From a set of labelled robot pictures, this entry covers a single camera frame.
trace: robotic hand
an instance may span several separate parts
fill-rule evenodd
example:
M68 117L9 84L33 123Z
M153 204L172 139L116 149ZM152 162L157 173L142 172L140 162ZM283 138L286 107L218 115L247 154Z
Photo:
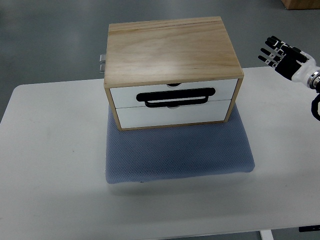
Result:
M315 59L296 47L291 47L275 36L268 37L265 44L272 52L261 48L261 51L269 58L258 56L260 60L274 68L276 72L293 82L302 82L310 89L320 93L320 67L316 66ZM312 115L320 121L318 104L320 94L312 101Z

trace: concrete floor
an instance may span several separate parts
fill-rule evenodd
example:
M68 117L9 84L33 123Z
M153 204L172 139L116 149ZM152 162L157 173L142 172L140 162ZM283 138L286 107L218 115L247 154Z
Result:
M243 68L264 66L257 56L272 35L320 64L320 10L286 10L281 0L1 0L0 120L19 85L103 78L108 24L207 16L222 17ZM275 240L320 238L297 228L272 232ZM249 232L183 239L261 238Z

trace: blue cushion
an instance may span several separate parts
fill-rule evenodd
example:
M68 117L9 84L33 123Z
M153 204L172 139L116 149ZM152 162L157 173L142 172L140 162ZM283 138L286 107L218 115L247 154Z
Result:
M255 167L237 107L226 123L119 131L109 110L109 184L251 172Z

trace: drawer front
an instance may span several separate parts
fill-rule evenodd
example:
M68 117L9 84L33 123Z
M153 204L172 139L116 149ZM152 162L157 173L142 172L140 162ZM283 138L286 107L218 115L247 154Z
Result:
M204 123L223 121L230 102L231 100L219 100L176 108L140 106L119 108L116 112L122 129Z
M137 101L140 93L163 92L184 89L214 88L215 94L208 101L230 100L234 94L238 79L186 82L170 87L166 84L111 88L111 95L116 109L145 106L143 101Z

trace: white tabletop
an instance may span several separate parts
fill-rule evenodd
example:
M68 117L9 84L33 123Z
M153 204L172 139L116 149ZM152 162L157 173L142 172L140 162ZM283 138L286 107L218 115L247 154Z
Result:
M245 68L236 104L255 169L147 183L105 180L103 80L21 85L0 124L0 236L159 239L320 224L314 90Z

